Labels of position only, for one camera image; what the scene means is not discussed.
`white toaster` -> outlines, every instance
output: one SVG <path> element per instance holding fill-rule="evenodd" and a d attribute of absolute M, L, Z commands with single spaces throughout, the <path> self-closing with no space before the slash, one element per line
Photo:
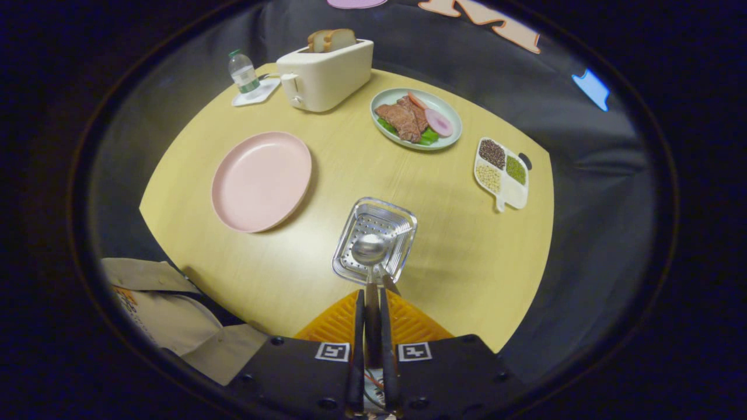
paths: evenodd
<path fill-rule="evenodd" d="M 358 40 L 333 52 L 301 48 L 283 55 L 277 66 L 291 105 L 322 112 L 334 108 L 371 78 L 373 58 L 374 43 Z"/>

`red beans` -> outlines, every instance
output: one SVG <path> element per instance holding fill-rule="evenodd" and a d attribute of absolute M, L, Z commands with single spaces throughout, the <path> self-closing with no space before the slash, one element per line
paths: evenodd
<path fill-rule="evenodd" d="M 480 143 L 480 157 L 497 166 L 498 169 L 506 167 L 506 153 L 503 147 L 490 140 L 483 140 Z"/>

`steak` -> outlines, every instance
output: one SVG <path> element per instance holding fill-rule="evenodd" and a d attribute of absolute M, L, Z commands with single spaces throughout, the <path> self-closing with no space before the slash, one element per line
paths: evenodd
<path fill-rule="evenodd" d="M 428 128 L 428 120 L 425 118 L 425 111 L 423 111 L 423 108 L 417 106 L 409 96 L 403 96 L 397 101 L 397 104 L 408 108 L 413 114 L 415 114 L 415 123 L 418 124 L 418 129 L 421 133 Z"/>
<path fill-rule="evenodd" d="M 381 105 L 375 110 L 376 115 L 383 118 L 387 123 L 397 130 L 397 134 L 402 140 L 411 143 L 419 143 L 422 130 L 418 130 L 418 121 L 415 113 L 402 105 Z"/>

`wooden table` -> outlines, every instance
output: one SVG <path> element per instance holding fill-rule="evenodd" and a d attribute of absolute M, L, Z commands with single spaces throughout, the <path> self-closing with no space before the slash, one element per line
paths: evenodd
<path fill-rule="evenodd" d="M 274 72 L 266 64 L 257 73 Z M 418 152 L 374 126 L 371 99 L 412 87 L 451 104 L 462 137 L 441 152 Z M 292 108 L 282 87 L 259 105 L 231 106 L 229 87 L 179 133 L 153 173 L 140 211 L 168 256 L 205 293 L 251 324 L 292 336 L 360 288 L 332 271 L 331 259 L 357 199 L 376 197 L 415 213 L 418 232 L 402 277 L 403 297 L 454 335 L 476 333 L 500 350 L 526 314 L 545 270 L 553 227 L 548 153 L 479 106 L 419 81 L 374 70 L 337 108 Z M 235 232 L 211 206 L 214 172 L 251 135 L 285 131 L 309 146 L 311 184 L 296 212 L 259 234 Z M 495 210 L 474 180 L 477 143 L 488 136 L 532 161 L 527 206 Z"/>

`blue light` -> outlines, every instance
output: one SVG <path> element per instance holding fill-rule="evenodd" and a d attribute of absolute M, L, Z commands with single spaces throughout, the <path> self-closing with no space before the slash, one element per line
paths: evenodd
<path fill-rule="evenodd" d="M 578 87 L 591 99 L 599 109 L 607 112 L 607 97 L 610 95 L 610 90 L 607 86 L 604 86 L 597 76 L 592 73 L 591 70 L 586 69 L 581 77 L 577 75 L 571 75 L 573 81 L 576 82 Z"/>

